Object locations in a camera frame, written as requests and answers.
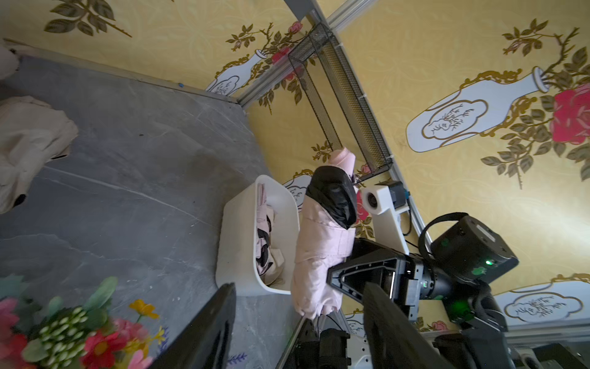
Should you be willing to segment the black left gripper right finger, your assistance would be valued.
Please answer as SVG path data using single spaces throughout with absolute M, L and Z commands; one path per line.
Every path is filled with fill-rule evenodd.
M 410 324 L 380 286 L 366 283 L 362 304 L 374 368 L 453 367 Z

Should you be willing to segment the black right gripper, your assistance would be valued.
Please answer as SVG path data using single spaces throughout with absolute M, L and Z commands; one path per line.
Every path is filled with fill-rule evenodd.
M 419 302 L 432 294 L 436 274 L 417 255 L 405 255 L 366 238 L 353 242 L 344 262 L 329 268 L 327 284 L 361 303 L 366 284 L 381 288 L 410 321 L 418 318 Z

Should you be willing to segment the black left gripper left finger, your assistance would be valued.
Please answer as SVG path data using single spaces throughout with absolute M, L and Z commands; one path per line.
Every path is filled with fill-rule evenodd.
M 224 284 L 150 369 L 225 368 L 236 312 L 235 284 Z

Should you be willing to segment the light pink umbrella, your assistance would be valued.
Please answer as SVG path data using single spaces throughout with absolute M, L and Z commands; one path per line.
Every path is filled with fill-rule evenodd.
M 340 310 L 343 294 L 328 284 L 328 271 L 348 258 L 357 221 L 355 155 L 336 150 L 313 174 L 301 209 L 291 296 L 295 311 L 313 320 Z

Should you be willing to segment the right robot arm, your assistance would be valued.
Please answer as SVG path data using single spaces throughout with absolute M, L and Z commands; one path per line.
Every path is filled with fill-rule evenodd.
M 375 368 L 512 368 L 505 337 L 512 327 L 589 320 L 589 276 L 557 276 L 547 284 L 494 296 L 491 283 L 518 258 L 481 221 L 463 212 L 439 216 L 451 227 L 415 254 L 365 238 L 327 282 L 364 306 L 364 329 Z M 427 342 L 415 329 L 421 301 L 441 301 L 457 333 Z

